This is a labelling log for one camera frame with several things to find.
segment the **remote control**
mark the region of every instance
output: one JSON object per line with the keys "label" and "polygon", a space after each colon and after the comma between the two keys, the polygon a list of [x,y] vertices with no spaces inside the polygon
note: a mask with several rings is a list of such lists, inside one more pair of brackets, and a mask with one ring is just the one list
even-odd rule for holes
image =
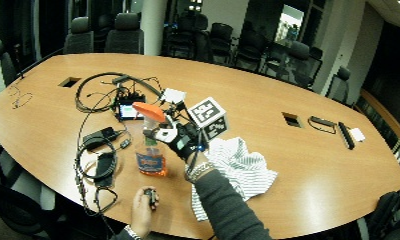
{"label": "remote control", "polygon": [[157,191],[154,189],[145,190],[145,194],[150,196],[150,206],[157,203]]}

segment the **power adapter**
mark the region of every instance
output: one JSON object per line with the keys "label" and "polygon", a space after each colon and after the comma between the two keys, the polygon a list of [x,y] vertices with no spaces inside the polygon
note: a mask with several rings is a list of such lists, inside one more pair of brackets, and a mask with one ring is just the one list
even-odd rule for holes
{"label": "power adapter", "polygon": [[97,131],[95,133],[83,137],[83,145],[86,149],[90,151],[101,146],[103,146],[107,142],[113,142],[117,140],[118,134],[113,127],[107,127],[103,130]]}

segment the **wooden table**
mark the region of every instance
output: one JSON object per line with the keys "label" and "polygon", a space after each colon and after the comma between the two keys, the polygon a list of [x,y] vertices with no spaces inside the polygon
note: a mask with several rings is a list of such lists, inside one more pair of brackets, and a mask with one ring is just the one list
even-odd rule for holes
{"label": "wooden table", "polygon": [[[218,65],[154,56],[81,54],[53,57],[16,82],[22,94],[33,94],[21,108],[13,109],[13,89],[0,93],[0,144],[36,177],[73,201],[81,201],[74,159],[86,118],[76,107],[76,93],[82,81],[103,72],[158,77],[163,88],[187,92],[189,107],[210,96],[215,98],[227,110],[230,121],[230,131],[221,138],[242,137],[250,151],[261,152],[269,168],[279,172],[269,192],[249,201],[274,238],[311,234],[362,218],[374,211],[379,197],[400,189],[400,166],[370,120],[326,97]],[[82,80],[70,88],[61,87],[69,77]],[[82,96],[107,93],[113,85],[101,81],[113,78],[91,81]],[[149,90],[138,89],[146,93],[147,101],[154,102]],[[101,96],[94,94],[91,101]],[[302,127],[289,125],[285,113],[298,116]],[[339,132],[330,134],[310,126],[311,116],[359,127],[366,141],[348,150]],[[126,125],[134,140],[139,140],[142,121],[127,121]],[[117,130],[123,128],[111,112],[93,114],[82,136],[109,126]],[[183,177],[185,165],[171,150],[167,152],[170,173],[165,178],[139,173],[134,145],[121,150],[118,156],[114,190],[119,200],[106,215],[130,223],[135,191],[143,185],[155,185],[161,208],[154,213],[153,230],[191,238],[211,237],[210,222],[197,221],[191,184]],[[94,187],[90,187],[89,197],[93,195]]]}

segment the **person's hand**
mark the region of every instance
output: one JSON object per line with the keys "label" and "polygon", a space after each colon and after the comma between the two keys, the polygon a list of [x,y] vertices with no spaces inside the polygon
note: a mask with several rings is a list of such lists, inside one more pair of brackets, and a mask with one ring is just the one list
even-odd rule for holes
{"label": "person's hand", "polygon": [[131,229],[141,238],[145,238],[151,229],[151,213],[159,206],[159,194],[155,205],[150,206],[150,196],[145,194],[147,189],[157,190],[153,186],[142,187],[134,197]]}

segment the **person's arm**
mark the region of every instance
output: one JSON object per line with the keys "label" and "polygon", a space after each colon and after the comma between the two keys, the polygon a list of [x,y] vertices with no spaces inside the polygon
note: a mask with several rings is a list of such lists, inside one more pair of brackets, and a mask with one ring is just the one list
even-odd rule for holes
{"label": "person's arm", "polygon": [[133,204],[133,223],[126,226],[126,228],[117,234],[113,240],[137,240],[139,238],[145,239],[150,233],[151,229],[151,214],[153,210],[159,206],[159,195],[157,195],[157,203],[154,206],[150,206],[150,196],[145,194],[147,189],[157,190],[153,186],[142,187],[134,197]]}
{"label": "person's arm", "polygon": [[[195,166],[209,162],[199,153]],[[197,192],[219,239],[271,239],[269,229],[243,201],[229,179],[217,169],[209,169],[195,182]]]}

